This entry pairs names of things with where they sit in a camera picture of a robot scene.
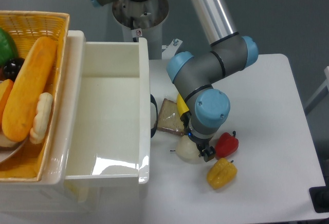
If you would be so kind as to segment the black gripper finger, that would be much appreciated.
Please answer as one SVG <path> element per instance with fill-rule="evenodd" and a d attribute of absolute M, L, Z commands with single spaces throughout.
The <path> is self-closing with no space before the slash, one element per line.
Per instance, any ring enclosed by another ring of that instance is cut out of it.
<path fill-rule="evenodd" d="M 182 115 L 180 115 L 180 120 L 183 122 L 184 129 L 187 129 L 189 127 L 190 117 L 191 117 L 190 111 L 187 111 Z"/>
<path fill-rule="evenodd" d="M 205 162 L 209 162 L 215 157 L 215 149 L 209 144 L 198 144 L 199 157 L 202 157 Z"/>

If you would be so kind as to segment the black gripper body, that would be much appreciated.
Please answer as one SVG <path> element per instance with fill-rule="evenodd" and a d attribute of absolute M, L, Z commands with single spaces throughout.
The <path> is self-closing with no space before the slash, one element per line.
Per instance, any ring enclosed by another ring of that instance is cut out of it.
<path fill-rule="evenodd" d="M 213 138 L 213 134 L 201 134 L 197 132 L 193 127 L 187 127 L 186 133 L 190 140 L 196 143 L 199 150 L 210 149 L 209 142 Z"/>

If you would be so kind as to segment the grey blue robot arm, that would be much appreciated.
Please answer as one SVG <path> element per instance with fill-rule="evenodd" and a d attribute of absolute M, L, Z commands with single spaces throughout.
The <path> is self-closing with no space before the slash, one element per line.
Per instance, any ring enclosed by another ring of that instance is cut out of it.
<path fill-rule="evenodd" d="M 145 38 L 149 56 L 161 56 L 162 24 L 169 13 L 167 0 L 90 0 L 94 6 L 112 5 L 126 42 Z M 226 121 L 230 102 L 213 84 L 254 64 L 258 48 L 252 38 L 241 36 L 224 0 L 191 0 L 203 27 L 210 52 L 195 57 L 180 52 L 170 59 L 167 73 L 188 107 L 183 116 L 188 137 L 196 144 L 199 155 L 209 161 L 215 149 L 209 144 Z"/>

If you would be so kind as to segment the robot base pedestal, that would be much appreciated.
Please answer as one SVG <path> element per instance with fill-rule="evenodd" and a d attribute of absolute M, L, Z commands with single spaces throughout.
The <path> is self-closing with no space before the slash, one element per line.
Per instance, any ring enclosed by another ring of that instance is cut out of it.
<path fill-rule="evenodd" d="M 138 42 L 145 38 L 149 59 L 162 58 L 162 26 L 169 14 L 167 0 L 118 0 L 112 5 L 112 13 L 121 26 L 125 42 Z"/>

